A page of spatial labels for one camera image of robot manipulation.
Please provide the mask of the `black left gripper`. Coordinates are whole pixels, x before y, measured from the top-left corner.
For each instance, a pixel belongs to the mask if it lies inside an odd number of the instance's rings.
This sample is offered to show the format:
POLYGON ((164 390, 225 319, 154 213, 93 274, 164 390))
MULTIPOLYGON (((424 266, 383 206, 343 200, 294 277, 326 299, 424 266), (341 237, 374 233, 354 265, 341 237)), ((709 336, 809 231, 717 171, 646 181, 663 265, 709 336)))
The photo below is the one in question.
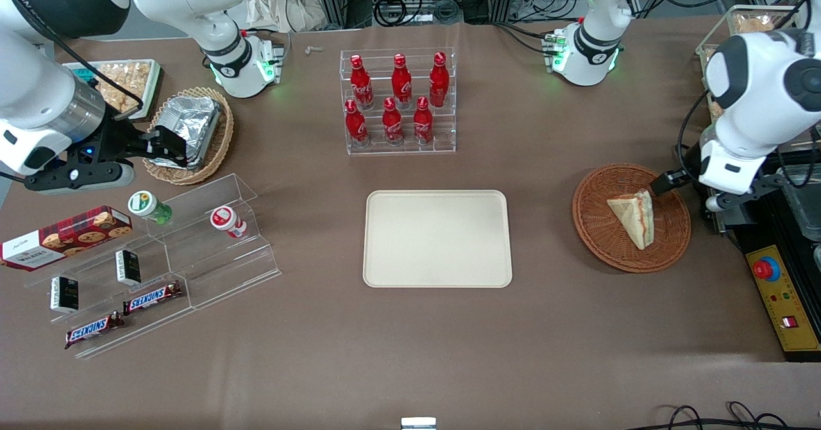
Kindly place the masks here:
POLYGON ((701 149, 698 144, 680 144, 679 161, 681 167, 657 176, 653 181, 653 194, 664 195, 669 191, 685 187, 690 182, 698 182, 701 170, 701 149))

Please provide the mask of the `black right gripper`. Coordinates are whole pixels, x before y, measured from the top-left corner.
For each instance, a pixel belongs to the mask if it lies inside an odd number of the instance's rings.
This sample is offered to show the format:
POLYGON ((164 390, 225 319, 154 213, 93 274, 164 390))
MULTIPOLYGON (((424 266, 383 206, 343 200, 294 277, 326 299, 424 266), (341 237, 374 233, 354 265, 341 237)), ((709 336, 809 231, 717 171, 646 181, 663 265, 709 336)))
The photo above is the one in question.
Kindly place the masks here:
POLYGON ((105 119, 90 137, 68 149, 68 160, 81 165, 132 157, 142 157, 173 169, 187 169, 187 141, 166 126, 143 132, 129 121, 105 119))

